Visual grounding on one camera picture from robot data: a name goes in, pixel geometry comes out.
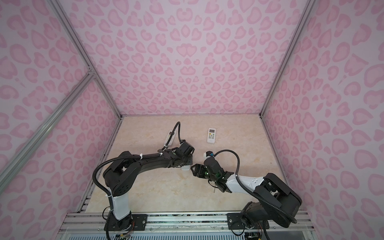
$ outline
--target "black robotic arm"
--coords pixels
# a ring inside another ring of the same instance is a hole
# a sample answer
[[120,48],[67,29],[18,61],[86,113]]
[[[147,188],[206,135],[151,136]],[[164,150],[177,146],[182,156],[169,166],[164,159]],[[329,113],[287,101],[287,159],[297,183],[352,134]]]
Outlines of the black robotic arm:
[[[171,134],[179,126],[178,122]],[[109,239],[109,230],[133,229],[131,210],[128,205],[128,191],[131,189],[137,175],[141,172],[156,168],[182,167],[192,165],[194,148],[185,140],[180,139],[180,146],[173,149],[167,144],[156,154],[132,155],[125,151],[119,157],[100,164],[93,172],[94,183],[108,196],[111,212],[108,215],[104,230]],[[224,171],[215,157],[221,152],[232,152],[237,158],[235,173]],[[274,220],[277,224],[288,227],[290,223],[297,223],[294,218],[300,205],[301,198],[290,189],[276,175],[268,173],[265,177],[239,176],[240,159],[232,150],[221,150],[216,154],[206,152],[204,164],[195,164],[191,167],[194,176],[213,181],[222,192],[242,192],[250,194],[259,202],[249,202],[241,211],[241,222],[246,228],[253,228],[259,221]],[[104,171],[105,188],[97,180],[97,172],[105,165],[110,164]]]

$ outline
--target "black mounting bracket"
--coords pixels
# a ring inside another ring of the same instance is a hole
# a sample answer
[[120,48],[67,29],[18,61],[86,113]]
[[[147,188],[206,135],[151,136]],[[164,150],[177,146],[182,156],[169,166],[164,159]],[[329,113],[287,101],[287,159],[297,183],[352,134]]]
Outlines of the black mounting bracket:
[[[252,229],[252,230],[257,230],[261,228],[258,228],[258,225],[254,226],[253,228],[245,228],[244,223],[241,221],[241,217],[243,214],[238,213],[238,214],[227,214],[227,223],[228,223],[228,229],[232,230],[243,230],[243,229]],[[263,226],[263,221],[259,221],[260,226]],[[269,223],[267,221],[266,229],[269,229]]]
[[129,214],[125,218],[118,221],[113,214],[111,214],[108,222],[108,231],[125,231],[131,229],[131,224],[134,222],[133,231],[144,231],[147,225],[147,214]]

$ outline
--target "aluminum frame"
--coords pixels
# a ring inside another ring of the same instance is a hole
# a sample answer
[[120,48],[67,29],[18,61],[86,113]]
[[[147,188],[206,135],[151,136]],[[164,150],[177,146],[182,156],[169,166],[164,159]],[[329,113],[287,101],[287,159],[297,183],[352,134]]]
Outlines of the aluminum frame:
[[[188,233],[188,232],[231,232],[228,229],[227,213],[240,213],[240,211],[220,212],[140,212],[147,214],[147,225],[144,233]],[[105,220],[102,213],[67,214],[59,235],[75,233],[102,233]],[[313,224],[307,211],[299,210],[296,215],[297,224],[283,228],[274,221],[269,220],[270,231],[314,231]],[[255,232],[257,229],[246,229],[245,232]]]
[[261,121],[261,123],[262,123],[262,125],[263,125],[264,131],[265,131],[265,135],[266,135],[266,137],[267,137],[267,139],[268,139],[268,142],[269,142],[269,145],[270,145],[270,147],[271,147],[273,156],[275,157],[276,162],[277,162],[277,165],[279,166],[279,168],[280,168],[280,170],[281,170],[281,173],[282,173],[282,175],[283,175],[283,177],[284,177],[284,181],[285,181],[285,183],[286,183],[289,187],[291,187],[291,183],[290,183],[289,180],[288,180],[288,177],[287,177],[287,174],[286,174],[286,172],[285,172],[285,170],[284,170],[284,168],[283,168],[283,165],[282,165],[281,162],[279,161],[279,156],[278,156],[278,154],[277,154],[277,148],[276,148],[275,144],[274,144],[273,141],[272,141],[271,134],[269,133],[268,128],[266,127],[266,124],[265,124],[265,122],[264,122],[264,119],[263,119],[262,117],[260,117],[260,121]]
[[[102,162],[104,162],[107,159],[107,157],[109,155],[109,152],[111,151],[113,142],[114,142],[114,140],[115,140],[115,138],[116,138],[116,136],[117,136],[117,134],[119,132],[119,129],[120,129],[120,126],[121,126],[121,123],[122,123],[123,119],[124,118],[118,119],[118,122],[116,123],[116,125],[115,125],[115,127],[113,129],[112,135],[111,135],[111,137],[109,138],[109,140],[107,142],[106,148],[105,148],[103,154],[101,155],[99,161],[96,163],[96,166],[98,166],[99,164],[101,164]],[[101,171],[98,172],[98,174],[96,175],[96,178],[99,178],[100,174],[101,174]],[[90,196],[92,194],[94,187],[95,187],[95,184],[93,183],[92,180],[90,180],[88,182],[86,190],[83,193],[83,196],[82,196],[82,198],[81,198],[81,200],[80,200],[80,202],[79,202],[79,204],[78,204],[78,206],[76,208],[76,212],[79,213],[79,212],[82,211],[83,206],[86,203],[86,200],[87,200],[88,196]]]
[[35,131],[24,147],[11,159],[5,170],[0,174],[0,194],[27,163],[32,154],[39,148],[53,128],[60,122],[68,109],[84,91],[88,84],[95,79],[94,72],[89,71],[79,84],[66,96],[54,112]]
[[164,116],[212,116],[212,115],[259,115],[260,113],[169,113],[169,114],[123,114],[123,117],[164,117]]
[[308,0],[307,1],[306,5],[304,7],[304,11],[303,11],[303,13],[301,15],[301,18],[299,20],[299,23],[296,26],[295,31],[293,32],[293,36],[292,36],[292,39],[291,39],[291,41],[289,43],[288,49],[285,52],[285,55],[283,57],[283,61],[281,62],[280,66],[279,66],[279,69],[277,71],[276,77],[273,80],[273,84],[272,84],[271,88],[268,91],[267,98],[266,98],[266,100],[264,102],[264,105],[263,105],[261,111],[260,111],[260,116],[263,116],[265,114],[265,112],[266,112],[266,110],[268,108],[268,105],[269,105],[269,103],[271,101],[271,98],[272,98],[273,94],[275,93],[276,86],[280,82],[280,80],[281,80],[281,78],[283,76],[283,73],[284,73],[286,67],[289,64],[289,61],[292,58],[292,55],[293,55],[293,53],[295,51],[295,48],[297,47],[297,44],[300,41],[300,38],[303,35],[304,30],[305,30],[305,28],[308,25],[310,17],[311,17],[311,15],[313,13],[313,9],[314,9],[314,7],[315,7],[317,2],[318,2],[318,0]]
[[[269,232],[271,239],[287,240],[318,240],[314,231],[290,231],[290,232]],[[56,240],[107,240],[103,233],[91,234],[67,234]],[[119,237],[111,236],[112,240],[119,240]],[[192,232],[192,233],[131,233],[129,240],[245,240],[245,235],[235,236],[231,232]]]
[[64,30],[66,31],[68,37],[72,41],[74,47],[77,49],[77,51],[80,54],[81,59],[85,63],[86,66],[88,66],[88,69],[91,71],[94,71],[96,74],[96,83],[99,86],[102,94],[104,95],[105,99],[107,100],[108,104],[111,106],[112,110],[116,114],[118,118],[121,117],[121,112],[119,108],[117,107],[115,101],[113,100],[111,94],[108,92],[107,88],[105,87],[103,81],[101,80],[101,77],[99,73],[97,72],[96,67],[93,65],[89,55],[87,54],[85,47],[81,43],[81,40],[79,36],[77,35],[76,31],[74,30],[71,22],[69,21],[69,18],[67,14],[65,13],[63,6],[59,2],[59,0],[46,0],[48,4],[51,6],[52,10],[54,11],[56,17],[60,21],[61,25],[63,26]]

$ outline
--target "pink leopard print wall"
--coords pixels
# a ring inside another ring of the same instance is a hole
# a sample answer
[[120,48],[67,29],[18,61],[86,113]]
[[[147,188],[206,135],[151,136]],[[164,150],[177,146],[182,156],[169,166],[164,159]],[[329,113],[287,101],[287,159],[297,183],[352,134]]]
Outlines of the pink leopard print wall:
[[56,237],[73,212],[117,122],[91,82],[0,195],[0,238]]
[[0,172],[86,72],[44,0],[0,3]]
[[384,1],[321,0],[266,122],[320,240],[384,239]]
[[258,113],[306,0],[63,0],[123,114]]

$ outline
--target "beige marble surface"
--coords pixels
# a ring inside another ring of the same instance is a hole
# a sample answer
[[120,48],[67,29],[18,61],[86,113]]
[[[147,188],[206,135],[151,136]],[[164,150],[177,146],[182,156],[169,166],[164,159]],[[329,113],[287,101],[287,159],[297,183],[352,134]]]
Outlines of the beige marble surface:
[[[240,157],[239,175],[261,177],[272,172],[283,179],[258,115],[125,117],[108,159],[123,151],[156,153],[177,121],[181,122],[181,139],[195,147],[194,164],[204,162],[206,151],[231,149]],[[217,130],[215,144],[207,143],[209,127]],[[176,136],[172,147],[178,145]],[[236,170],[237,160],[233,154],[223,152],[216,159],[224,170]],[[99,181],[104,184],[102,175]],[[190,170],[178,168],[139,174],[128,198],[132,212],[241,210],[247,202],[257,202],[246,194],[222,193],[217,189],[214,192],[207,180],[194,177]],[[86,212],[102,212],[108,205],[105,193],[96,187]]]

